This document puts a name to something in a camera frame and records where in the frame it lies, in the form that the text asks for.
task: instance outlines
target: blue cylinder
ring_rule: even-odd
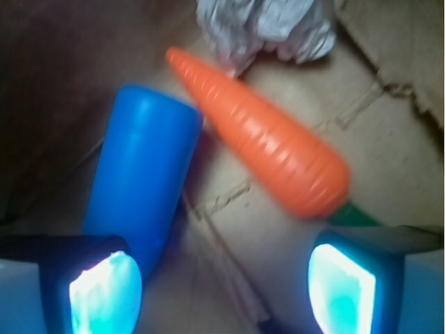
[[[159,259],[202,128],[195,109],[125,86],[106,130],[83,233],[116,234],[146,278]]]

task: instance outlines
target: orange carrot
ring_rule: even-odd
[[[292,214],[329,216],[348,197],[346,162],[245,84],[179,49],[167,61],[188,93],[257,180]]]

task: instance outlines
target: crumpled paper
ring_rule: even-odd
[[[336,35],[326,0],[197,0],[197,22],[219,64],[231,77],[258,51],[297,64],[326,55]]]

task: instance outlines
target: toy carrot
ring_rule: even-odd
[[[245,84],[179,49],[170,67],[207,117],[272,196],[292,214],[329,216],[346,203],[346,162],[321,139]]]

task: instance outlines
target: glowing light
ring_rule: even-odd
[[[322,244],[309,261],[309,297],[324,333],[371,332],[375,276],[334,246]]]
[[[142,300],[142,278],[125,252],[108,258],[70,284],[73,334],[132,333]]]

